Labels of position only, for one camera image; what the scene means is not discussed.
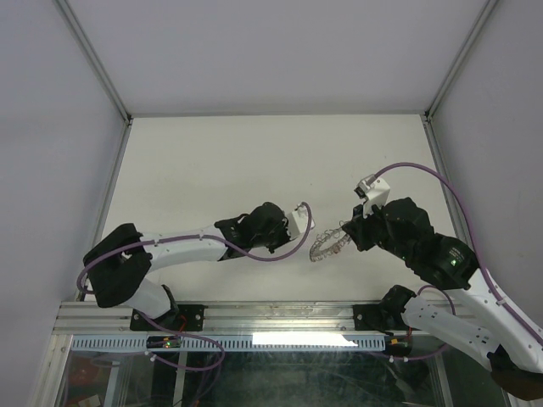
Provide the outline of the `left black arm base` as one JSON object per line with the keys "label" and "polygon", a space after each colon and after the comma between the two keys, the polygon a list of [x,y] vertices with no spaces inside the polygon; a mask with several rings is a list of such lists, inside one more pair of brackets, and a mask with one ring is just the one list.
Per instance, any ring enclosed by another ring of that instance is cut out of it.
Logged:
{"label": "left black arm base", "polygon": [[[177,303],[177,309],[154,319],[154,323],[175,332],[201,332],[204,324],[204,312],[207,307],[203,304]],[[158,331],[153,324],[142,317],[135,309],[132,311],[130,330],[134,332]]]}

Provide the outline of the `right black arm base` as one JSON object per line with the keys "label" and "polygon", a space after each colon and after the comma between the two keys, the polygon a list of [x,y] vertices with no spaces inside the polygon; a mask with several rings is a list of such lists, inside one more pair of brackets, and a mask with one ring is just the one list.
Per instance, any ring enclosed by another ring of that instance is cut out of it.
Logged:
{"label": "right black arm base", "polygon": [[410,327],[423,330],[423,323],[426,322],[420,315],[407,319],[405,304],[354,304],[352,311],[358,332],[372,330],[393,335],[395,332],[407,332]]}

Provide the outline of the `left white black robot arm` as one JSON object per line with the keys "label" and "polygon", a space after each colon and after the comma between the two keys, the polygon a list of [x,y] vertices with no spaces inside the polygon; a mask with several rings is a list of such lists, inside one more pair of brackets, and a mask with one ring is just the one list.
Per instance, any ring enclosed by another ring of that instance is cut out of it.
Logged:
{"label": "left white black robot arm", "polygon": [[306,206],[285,213],[270,202],[178,235],[145,234],[125,223],[84,256],[77,286],[93,295],[99,307],[129,306],[165,330],[175,325],[179,310],[171,290],[150,281],[150,273],[173,265],[243,257],[279,261],[276,250],[290,243],[301,247],[312,227]]}

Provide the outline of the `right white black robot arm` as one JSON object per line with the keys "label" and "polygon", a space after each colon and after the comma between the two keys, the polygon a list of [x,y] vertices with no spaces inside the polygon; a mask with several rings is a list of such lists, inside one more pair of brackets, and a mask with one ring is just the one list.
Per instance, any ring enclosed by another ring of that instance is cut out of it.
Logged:
{"label": "right white black robot arm", "polygon": [[542,329],[505,293],[463,241],[434,231],[428,213],[410,198],[362,206],[342,227],[358,250],[379,247],[405,262],[424,282],[469,309],[478,324],[437,310],[412,290],[393,286],[381,300],[379,317],[389,328],[404,323],[450,344],[481,364],[517,399],[542,397]]}

